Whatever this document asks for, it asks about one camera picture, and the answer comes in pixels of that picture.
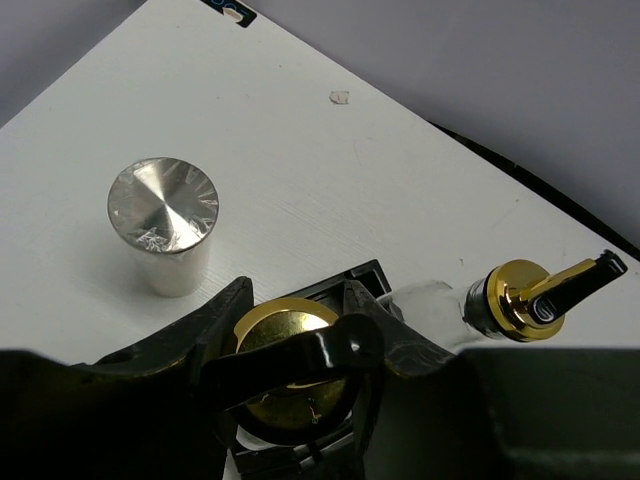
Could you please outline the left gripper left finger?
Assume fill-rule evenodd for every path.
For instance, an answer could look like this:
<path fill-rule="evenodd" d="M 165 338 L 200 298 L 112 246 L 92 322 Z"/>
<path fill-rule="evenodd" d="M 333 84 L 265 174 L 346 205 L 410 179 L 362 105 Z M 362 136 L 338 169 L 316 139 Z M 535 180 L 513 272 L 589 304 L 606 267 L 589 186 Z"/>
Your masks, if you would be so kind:
<path fill-rule="evenodd" d="M 2 351 L 2 478 L 223 478 L 227 449 L 212 407 L 197 399 L 197 376 L 252 305 L 252 282 L 241 276 L 91 365 Z"/>

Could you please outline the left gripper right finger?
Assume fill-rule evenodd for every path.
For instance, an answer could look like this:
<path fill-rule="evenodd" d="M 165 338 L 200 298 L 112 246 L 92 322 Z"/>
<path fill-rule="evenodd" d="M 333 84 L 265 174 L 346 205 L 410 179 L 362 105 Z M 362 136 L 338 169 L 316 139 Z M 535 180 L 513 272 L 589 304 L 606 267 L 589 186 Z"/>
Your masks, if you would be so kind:
<path fill-rule="evenodd" d="M 635 479 L 634 349 L 470 348 L 452 355 L 390 315 L 369 479 Z"/>

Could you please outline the dark sauce glass bottle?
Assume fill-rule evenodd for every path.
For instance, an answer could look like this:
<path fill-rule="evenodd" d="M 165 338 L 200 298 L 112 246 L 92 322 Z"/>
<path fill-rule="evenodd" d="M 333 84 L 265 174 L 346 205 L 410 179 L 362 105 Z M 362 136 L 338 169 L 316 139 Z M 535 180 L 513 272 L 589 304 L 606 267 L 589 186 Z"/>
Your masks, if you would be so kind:
<path fill-rule="evenodd" d="M 467 287 L 418 282 L 378 302 L 427 340 L 457 353 L 485 339 L 544 341 L 563 327 L 565 315 L 628 271 L 610 250 L 551 274 L 539 264 L 506 262 Z"/>

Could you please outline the clear oil glass bottle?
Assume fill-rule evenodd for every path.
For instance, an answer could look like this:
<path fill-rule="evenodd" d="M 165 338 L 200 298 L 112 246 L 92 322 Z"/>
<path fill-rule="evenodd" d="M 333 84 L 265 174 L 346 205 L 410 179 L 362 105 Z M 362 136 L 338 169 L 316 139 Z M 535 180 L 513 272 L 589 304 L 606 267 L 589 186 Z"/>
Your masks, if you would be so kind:
<path fill-rule="evenodd" d="M 297 446 L 349 417 L 383 355 L 382 331 L 369 316 L 340 316 L 315 301 L 285 297 L 237 321 L 221 356 L 203 365 L 197 392 L 249 435 Z"/>

